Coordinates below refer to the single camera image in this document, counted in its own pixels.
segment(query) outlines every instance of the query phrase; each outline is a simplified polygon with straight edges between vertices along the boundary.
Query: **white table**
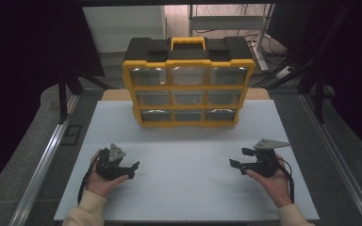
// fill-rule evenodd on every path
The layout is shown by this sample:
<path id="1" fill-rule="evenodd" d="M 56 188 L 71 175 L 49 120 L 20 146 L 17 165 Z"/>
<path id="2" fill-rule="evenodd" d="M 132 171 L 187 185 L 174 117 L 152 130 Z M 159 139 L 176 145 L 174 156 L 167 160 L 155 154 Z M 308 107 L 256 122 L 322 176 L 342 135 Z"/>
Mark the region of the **white table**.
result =
<path id="1" fill-rule="evenodd" d="M 264 189 L 229 159 L 255 162 L 241 148 L 261 139 L 288 142 L 273 101 L 245 101 L 236 126 L 204 128 L 140 127 L 132 102 L 99 102 L 55 220 L 76 205 L 81 180 L 99 148 L 115 143 L 127 156 L 121 166 L 140 161 L 133 180 L 115 187 L 104 219 L 120 222 L 236 222 L 278 219 Z M 295 201 L 307 219 L 319 219 L 290 147 L 275 150 L 293 168 Z"/>

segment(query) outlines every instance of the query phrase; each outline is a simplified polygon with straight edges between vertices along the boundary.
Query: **small drawer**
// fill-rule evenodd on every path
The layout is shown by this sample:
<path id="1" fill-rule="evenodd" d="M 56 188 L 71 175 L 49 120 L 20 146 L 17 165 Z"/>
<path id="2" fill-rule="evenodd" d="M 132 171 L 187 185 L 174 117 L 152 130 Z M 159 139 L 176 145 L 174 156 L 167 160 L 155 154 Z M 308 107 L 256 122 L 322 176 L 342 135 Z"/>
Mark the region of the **small drawer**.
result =
<path id="1" fill-rule="evenodd" d="M 203 67 L 176 67 L 171 69 L 172 84 L 174 85 L 204 85 L 207 69 Z"/>
<path id="2" fill-rule="evenodd" d="M 230 90 L 208 90 L 208 105 L 237 105 L 240 98 L 239 89 Z"/>
<path id="3" fill-rule="evenodd" d="M 174 111 L 176 121 L 200 121 L 202 119 L 202 115 L 203 110 L 200 109 L 183 109 Z"/>
<path id="4" fill-rule="evenodd" d="M 207 121 L 233 121 L 236 109 L 207 109 L 205 119 Z"/>
<path id="5" fill-rule="evenodd" d="M 211 68 L 209 72 L 210 85 L 243 85 L 247 68 Z"/>
<path id="6" fill-rule="evenodd" d="M 170 121 L 172 119 L 170 110 L 142 110 L 140 114 L 142 121 Z"/>
<path id="7" fill-rule="evenodd" d="M 170 102 L 167 90 L 137 91 L 139 105 L 168 105 Z"/>
<path id="8" fill-rule="evenodd" d="M 129 71 L 134 86 L 161 86 L 168 84 L 165 68 L 137 68 Z"/>
<path id="9" fill-rule="evenodd" d="M 174 105 L 201 105 L 204 101 L 204 90 L 173 90 Z"/>

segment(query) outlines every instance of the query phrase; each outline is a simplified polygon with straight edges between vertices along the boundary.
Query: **sleeve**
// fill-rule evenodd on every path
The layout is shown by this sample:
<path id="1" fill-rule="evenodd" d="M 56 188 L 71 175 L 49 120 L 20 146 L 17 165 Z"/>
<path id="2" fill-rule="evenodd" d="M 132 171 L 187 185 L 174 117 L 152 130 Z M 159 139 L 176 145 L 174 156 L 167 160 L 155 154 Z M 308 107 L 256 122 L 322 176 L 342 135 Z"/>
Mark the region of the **sleeve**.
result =
<path id="1" fill-rule="evenodd" d="M 298 204 L 290 204 L 278 209 L 282 226 L 313 226 L 305 220 Z"/>
<path id="2" fill-rule="evenodd" d="M 80 204 L 70 209 L 62 225 L 104 225 L 105 221 L 102 218 L 102 211 L 106 200 L 106 198 L 84 190 Z"/>

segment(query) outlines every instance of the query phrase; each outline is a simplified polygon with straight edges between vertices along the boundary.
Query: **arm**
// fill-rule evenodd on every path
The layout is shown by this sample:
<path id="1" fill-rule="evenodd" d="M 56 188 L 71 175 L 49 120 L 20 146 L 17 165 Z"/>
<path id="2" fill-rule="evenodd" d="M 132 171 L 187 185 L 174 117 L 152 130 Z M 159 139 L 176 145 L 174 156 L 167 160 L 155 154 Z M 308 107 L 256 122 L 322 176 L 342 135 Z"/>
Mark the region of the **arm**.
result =
<path id="1" fill-rule="evenodd" d="M 102 218 L 102 211 L 107 200 L 107 195 L 114 186 L 121 184 L 127 179 L 128 176 L 125 175 L 113 181 L 107 181 L 96 174 L 95 168 L 93 168 L 80 204 L 70 209 L 63 221 L 63 226 L 104 225 L 105 222 Z"/>
<path id="2" fill-rule="evenodd" d="M 281 166 L 284 167 L 284 161 L 279 160 Z M 274 205 L 278 208 L 278 215 L 283 226 L 308 226 L 313 225 L 308 223 L 299 209 L 298 204 L 292 203 L 288 192 L 288 180 L 287 176 L 278 170 L 275 175 L 270 178 L 265 178 L 260 174 L 247 170 L 246 174 L 259 182 L 267 194 L 270 196 Z"/>

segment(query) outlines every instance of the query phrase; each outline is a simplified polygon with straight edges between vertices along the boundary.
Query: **metal rail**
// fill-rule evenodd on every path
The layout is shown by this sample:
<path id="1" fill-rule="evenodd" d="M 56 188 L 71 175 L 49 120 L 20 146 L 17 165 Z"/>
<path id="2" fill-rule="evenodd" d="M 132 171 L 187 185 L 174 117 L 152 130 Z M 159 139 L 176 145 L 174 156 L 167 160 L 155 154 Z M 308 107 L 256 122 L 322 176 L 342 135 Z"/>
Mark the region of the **metal rail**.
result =
<path id="1" fill-rule="evenodd" d="M 23 226 L 27 221 L 28 215 L 31 212 L 34 201 L 36 200 L 38 193 L 40 192 L 42 183 L 45 179 L 46 173 L 49 169 L 49 166 L 52 162 L 55 152 L 58 148 L 61 138 L 67 128 L 69 123 L 69 118 L 74 112 L 75 106 L 78 102 L 79 96 L 72 96 L 68 104 L 68 117 L 62 124 L 58 124 L 55 129 L 54 134 L 52 135 L 49 143 L 43 152 L 40 163 L 34 171 L 34 174 L 28 183 L 25 194 L 20 199 L 19 204 L 13 214 L 13 217 L 10 220 L 10 226 Z"/>
<path id="2" fill-rule="evenodd" d="M 347 187 L 348 191 L 350 192 L 360 214 L 362 215 L 362 188 L 354 178 L 351 170 L 349 169 L 345 159 L 340 154 L 339 148 L 337 144 L 333 141 L 332 136 L 330 135 L 327 127 L 325 124 L 320 123 L 317 119 L 316 114 L 313 111 L 313 105 L 308 99 L 307 95 L 300 95 L 300 98 L 304 102 L 304 106 L 307 108 L 311 120 L 315 123 L 316 128 L 320 132 L 320 136 L 322 141 L 327 147 L 328 153 L 331 156 L 334 164 L 337 167 L 337 171 L 341 176 L 345 186 Z"/>

